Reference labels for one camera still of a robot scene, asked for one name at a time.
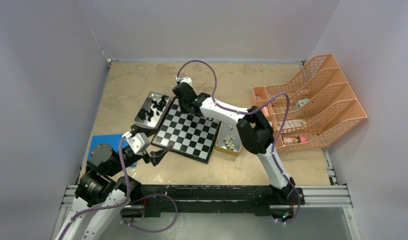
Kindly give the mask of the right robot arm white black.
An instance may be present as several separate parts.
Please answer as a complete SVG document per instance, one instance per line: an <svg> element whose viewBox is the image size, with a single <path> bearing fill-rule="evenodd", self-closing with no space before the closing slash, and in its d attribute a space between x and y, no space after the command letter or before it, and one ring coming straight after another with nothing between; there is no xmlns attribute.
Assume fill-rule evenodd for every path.
<svg viewBox="0 0 408 240"><path fill-rule="evenodd" d="M213 118L236 127L242 146L258 157L268 175L276 202L284 204L300 196L275 149L275 131L260 107L247 109L224 104L207 93L196 94L185 82L176 85L172 92L178 98L182 113Z"/></svg>

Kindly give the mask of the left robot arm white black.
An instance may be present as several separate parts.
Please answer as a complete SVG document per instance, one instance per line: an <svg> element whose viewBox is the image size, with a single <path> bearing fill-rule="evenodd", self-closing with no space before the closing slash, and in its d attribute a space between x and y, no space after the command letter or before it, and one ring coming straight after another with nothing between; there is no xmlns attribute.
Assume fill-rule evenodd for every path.
<svg viewBox="0 0 408 240"><path fill-rule="evenodd" d="M79 179L68 217L56 235L57 240L96 240L119 216L121 223L134 227L122 211L127 205L139 204L136 215L144 217L149 199L158 199L159 193L145 196L142 184L130 177L127 168L139 160L157 166L172 149L164 147L147 152L150 134L156 129L132 125L120 136L117 148L108 143L96 145L90 152L86 172Z"/></svg>

